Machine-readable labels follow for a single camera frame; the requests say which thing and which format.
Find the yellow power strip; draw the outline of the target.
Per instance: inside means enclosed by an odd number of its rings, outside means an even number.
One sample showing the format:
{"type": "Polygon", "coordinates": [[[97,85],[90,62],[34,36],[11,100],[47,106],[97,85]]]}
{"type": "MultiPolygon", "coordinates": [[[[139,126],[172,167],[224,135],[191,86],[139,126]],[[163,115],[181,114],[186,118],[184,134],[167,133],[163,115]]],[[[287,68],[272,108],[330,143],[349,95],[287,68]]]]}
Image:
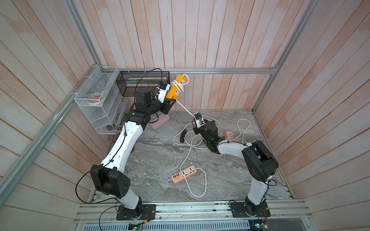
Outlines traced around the yellow power strip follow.
{"type": "Polygon", "coordinates": [[[178,75],[174,81],[171,82],[170,90],[166,95],[166,99],[177,100],[180,93],[184,91],[184,86],[189,82],[189,77],[186,74],[178,75]]]}

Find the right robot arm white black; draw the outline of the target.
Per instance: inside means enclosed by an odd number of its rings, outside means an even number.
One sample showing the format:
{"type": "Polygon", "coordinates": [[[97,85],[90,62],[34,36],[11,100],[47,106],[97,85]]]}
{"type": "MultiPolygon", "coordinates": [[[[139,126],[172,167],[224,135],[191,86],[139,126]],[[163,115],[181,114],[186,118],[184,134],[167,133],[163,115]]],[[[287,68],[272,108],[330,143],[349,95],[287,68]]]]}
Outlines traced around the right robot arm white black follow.
{"type": "Polygon", "coordinates": [[[201,115],[194,118],[196,135],[201,135],[207,148],[219,155],[231,155],[242,158],[252,176],[251,187],[245,199],[246,214],[256,216],[266,204],[266,194],[270,180],[278,168],[278,161],[262,141],[242,143],[228,141],[218,136],[215,121],[203,119],[201,115]]]}

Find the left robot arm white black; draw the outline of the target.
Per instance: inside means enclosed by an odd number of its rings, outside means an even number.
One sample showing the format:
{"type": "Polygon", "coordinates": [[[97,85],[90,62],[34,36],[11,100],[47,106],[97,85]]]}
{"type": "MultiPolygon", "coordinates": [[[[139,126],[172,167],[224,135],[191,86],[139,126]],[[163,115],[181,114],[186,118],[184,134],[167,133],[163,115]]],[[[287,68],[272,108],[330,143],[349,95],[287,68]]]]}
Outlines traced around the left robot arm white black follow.
{"type": "Polygon", "coordinates": [[[173,87],[159,88],[158,96],[152,97],[149,88],[135,92],[135,103],[125,114],[123,129],[107,157],[100,165],[90,170],[95,189],[105,195],[113,196],[122,208],[136,218],[142,213],[142,199],[131,189],[131,180],[124,175],[126,162],[138,138],[151,121],[151,116],[162,112],[168,114],[176,102],[173,87]]]}

